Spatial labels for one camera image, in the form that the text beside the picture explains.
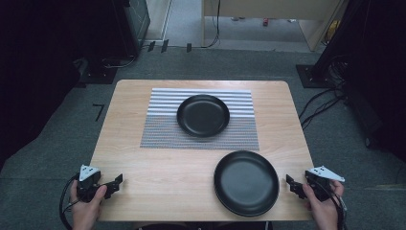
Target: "wooden table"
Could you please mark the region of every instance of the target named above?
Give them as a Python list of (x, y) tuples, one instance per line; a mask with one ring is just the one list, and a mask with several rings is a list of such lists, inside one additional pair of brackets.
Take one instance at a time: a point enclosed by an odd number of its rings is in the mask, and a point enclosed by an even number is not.
[[(315, 51), (343, 2), (344, 0), (221, 0), (219, 16), (299, 19), (307, 45), (310, 51)], [(205, 17), (217, 16), (217, 6), (218, 0), (202, 0), (202, 46), (205, 46)]]
[[(214, 191), (214, 169), (229, 150), (142, 149), (140, 143), (152, 88), (249, 89), (259, 151), (276, 169), (280, 194), (259, 217), (226, 209)], [(313, 163), (288, 85), (284, 81), (121, 80), (117, 83), (91, 161), (100, 183), (124, 175), (121, 189), (103, 204), (100, 220), (233, 221), (306, 220), (303, 200), (289, 192), (288, 173), (305, 182)]]

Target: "white device cover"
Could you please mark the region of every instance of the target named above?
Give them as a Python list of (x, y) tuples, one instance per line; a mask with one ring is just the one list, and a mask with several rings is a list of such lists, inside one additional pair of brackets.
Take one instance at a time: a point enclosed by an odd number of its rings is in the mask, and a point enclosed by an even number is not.
[(98, 168), (81, 165), (79, 181), (83, 181), (89, 178), (92, 174), (97, 173), (99, 171), (100, 170)]
[(313, 169), (310, 169), (308, 171), (315, 174), (315, 175), (323, 177), (323, 178), (338, 180), (338, 181), (341, 181), (341, 182), (346, 181), (346, 179), (344, 179), (343, 176), (340, 176), (340, 175), (330, 171), (328, 168), (326, 168), (324, 166), (313, 168)]

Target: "plate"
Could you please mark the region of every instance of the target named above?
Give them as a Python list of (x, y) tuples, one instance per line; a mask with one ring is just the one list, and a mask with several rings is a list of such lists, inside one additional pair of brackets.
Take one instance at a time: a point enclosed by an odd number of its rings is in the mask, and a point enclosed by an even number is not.
[(230, 211), (255, 217), (269, 211), (279, 195), (279, 179), (271, 163), (261, 155), (234, 151), (224, 156), (214, 172), (218, 199)]
[(190, 136), (211, 137), (226, 128), (230, 111), (219, 98), (200, 94), (183, 101), (176, 118), (179, 126)]

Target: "gray woven placemat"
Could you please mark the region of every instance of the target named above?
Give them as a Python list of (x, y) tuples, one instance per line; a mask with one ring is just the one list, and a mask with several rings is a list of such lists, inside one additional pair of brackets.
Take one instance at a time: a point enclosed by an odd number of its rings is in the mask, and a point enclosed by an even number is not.
[[(209, 138), (192, 137), (177, 124), (176, 112), (188, 97), (218, 97), (230, 110), (230, 122)], [(141, 148), (189, 150), (259, 150), (250, 90), (153, 88)]]

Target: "hand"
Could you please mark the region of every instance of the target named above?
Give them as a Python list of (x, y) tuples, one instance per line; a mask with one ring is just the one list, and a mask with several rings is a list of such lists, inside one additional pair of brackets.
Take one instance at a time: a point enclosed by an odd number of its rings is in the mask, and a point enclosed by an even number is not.
[[(336, 180), (331, 180), (331, 182), (331, 190), (338, 196), (342, 196), (344, 193), (344, 186)], [(320, 230), (336, 230), (338, 214), (332, 200), (328, 199), (321, 202), (316, 195), (314, 195), (313, 189), (307, 184), (303, 185), (303, 189), (309, 200), (305, 206), (309, 211), (312, 211), (317, 227)]]
[[(74, 180), (71, 187), (71, 202), (78, 200), (77, 196), (78, 181)], [(74, 230), (90, 230), (101, 213), (101, 202), (104, 199), (107, 186), (102, 185), (96, 191), (95, 197), (89, 203), (78, 202), (72, 206), (72, 215), (74, 219)]]

